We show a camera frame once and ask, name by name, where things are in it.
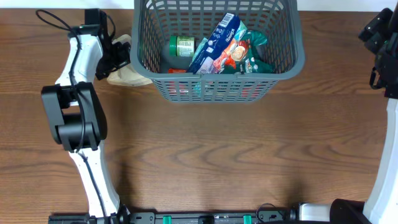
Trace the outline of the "green capped jar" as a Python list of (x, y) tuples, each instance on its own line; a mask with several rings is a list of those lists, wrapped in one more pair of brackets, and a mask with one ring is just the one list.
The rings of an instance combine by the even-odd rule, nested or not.
[(195, 53), (195, 38), (189, 36), (171, 36), (169, 54), (176, 57), (193, 57)]

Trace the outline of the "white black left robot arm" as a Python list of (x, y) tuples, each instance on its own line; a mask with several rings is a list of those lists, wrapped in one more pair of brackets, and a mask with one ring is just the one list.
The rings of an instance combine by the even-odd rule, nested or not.
[(85, 10), (85, 22), (68, 32), (70, 53), (54, 85), (41, 91), (42, 103), (54, 141), (72, 158), (89, 203), (88, 213), (53, 214), (49, 223), (130, 223), (131, 214), (111, 183), (104, 156), (108, 126), (94, 80), (129, 64), (129, 42), (113, 42), (108, 31), (112, 18), (101, 9)]

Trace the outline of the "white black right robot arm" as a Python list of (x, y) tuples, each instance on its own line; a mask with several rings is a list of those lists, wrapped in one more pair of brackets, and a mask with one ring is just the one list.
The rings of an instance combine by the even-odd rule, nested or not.
[(369, 85), (383, 89), (388, 99), (386, 139), (371, 194), (365, 202), (300, 203), (283, 214), (282, 223), (397, 223), (397, 9), (383, 9), (358, 37), (375, 55)]

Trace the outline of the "green Nescafe coffee bag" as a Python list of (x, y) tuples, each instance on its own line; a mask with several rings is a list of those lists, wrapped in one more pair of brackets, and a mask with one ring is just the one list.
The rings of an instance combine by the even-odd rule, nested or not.
[(217, 73), (273, 73), (274, 66), (265, 63), (257, 51), (267, 44), (267, 37), (256, 30), (248, 30), (241, 40), (232, 40), (213, 65)]

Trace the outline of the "Kleenex tissue multipack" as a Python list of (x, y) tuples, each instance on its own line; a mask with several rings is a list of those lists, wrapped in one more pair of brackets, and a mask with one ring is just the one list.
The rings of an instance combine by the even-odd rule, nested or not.
[(239, 46), (247, 30), (237, 15), (226, 13), (203, 47), (195, 52), (187, 72), (194, 74), (222, 72), (225, 63)]

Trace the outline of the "mint green packet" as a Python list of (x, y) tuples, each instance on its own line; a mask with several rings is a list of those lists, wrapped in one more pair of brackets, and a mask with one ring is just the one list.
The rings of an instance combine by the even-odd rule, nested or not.
[(195, 59), (198, 57), (198, 55), (200, 54), (201, 50), (203, 49), (203, 47), (205, 46), (205, 44), (208, 42), (208, 39), (206, 37), (204, 37), (202, 39), (202, 41), (199, 43), (199, 45), (197, 46), (197, 49), (195, 51), (195, 53), (193, 54), (192, 57), (192, 61), (190, 62), (190, 64), (192, 64)]

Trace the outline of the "beige paper pouch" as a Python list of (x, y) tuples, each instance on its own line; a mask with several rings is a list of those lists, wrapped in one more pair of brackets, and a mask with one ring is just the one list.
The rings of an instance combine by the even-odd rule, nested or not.
[[(114, 39), (112, 43), (120, 41), (125, 43), (129, 41), (131, 43), (131, 36), (128, 34), (123, 34), (122, 36)], [(138, 74), (130, 64), (127, 64), (123, 68), (110, 73), (107, 78), (107, 82), (111, 85), (120, 85), (120, 86), (144, 86), (152, 83), (152, 80), (142, 75)]]

